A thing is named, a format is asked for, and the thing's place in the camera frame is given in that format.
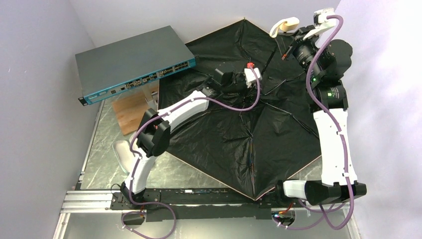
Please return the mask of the mint green umbrella sleeve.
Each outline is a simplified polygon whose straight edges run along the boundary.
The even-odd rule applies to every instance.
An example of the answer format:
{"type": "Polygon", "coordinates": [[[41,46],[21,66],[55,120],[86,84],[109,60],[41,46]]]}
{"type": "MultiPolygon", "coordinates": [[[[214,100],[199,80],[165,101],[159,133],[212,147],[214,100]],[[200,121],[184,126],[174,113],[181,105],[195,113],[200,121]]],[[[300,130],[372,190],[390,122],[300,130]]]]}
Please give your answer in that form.
{"type": "Polygon", "coordinates": [[[129,175],[134,167],[136,157],[130,151],[130,143],[134,138],[135,133],[133,133],[129,140],[117,140],[112,144],[112,148],[117,157],[117,161],[126,175],[129,175]]]}

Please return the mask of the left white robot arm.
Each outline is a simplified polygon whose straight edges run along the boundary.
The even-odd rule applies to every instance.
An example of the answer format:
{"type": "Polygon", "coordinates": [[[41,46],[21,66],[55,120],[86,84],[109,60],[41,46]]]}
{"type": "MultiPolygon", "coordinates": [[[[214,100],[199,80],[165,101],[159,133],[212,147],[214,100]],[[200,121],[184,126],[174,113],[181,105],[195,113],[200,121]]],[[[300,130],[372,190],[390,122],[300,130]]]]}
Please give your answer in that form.
{"type": "Polygon", "coordinates": [[[173,130],[194,115],[208,109],[210,103],[235,112],[253,109],[260,98],[257,93],[252,105],[236,108],[218,100],[227,92],[239,92],[256,85],[260,90],[261,72],[253,63],[249,63],[243,72],[224,72],[215,69],[214,75],[208,77],[192,93],[179,102],[161,110],[149,109],[143,115],[138,130],[132,135],[126,153],[134,160],[132,169],[120,187],[120,192],[129,200],[142,198],[146,182],[158,156],[170,145],[173,130]]]}

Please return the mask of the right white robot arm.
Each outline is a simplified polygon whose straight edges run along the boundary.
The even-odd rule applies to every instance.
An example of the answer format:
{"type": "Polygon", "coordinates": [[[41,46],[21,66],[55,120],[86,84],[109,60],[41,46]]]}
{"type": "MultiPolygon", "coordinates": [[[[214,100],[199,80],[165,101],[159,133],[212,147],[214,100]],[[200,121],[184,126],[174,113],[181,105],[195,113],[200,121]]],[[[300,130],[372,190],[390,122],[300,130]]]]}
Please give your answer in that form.
{"type": "Polygon", "coordinates": [[[314,66],[311,62],[319,48],[317,35],[306,37],[314,30],[310,25],[301,27],[291,36],[293,41],[282,58],[293,56],[305,70],[311,70],[310,88],[314,96],[332,114],[329,114],[308,98],[310,111],[317,125],[322,156],[320,180],[285,180],[282,182],[284,197],[298,198],[311,205],[345,203],[350,196],[360,198],[367,194],[367,187],[359,183],[352,166],[350,155],[344,155],[342,139],[347,140],[347,94],[341,81],[344,73],[352,64],[352,47],[349,43],[335,39],[324,49],[314,66]]]}

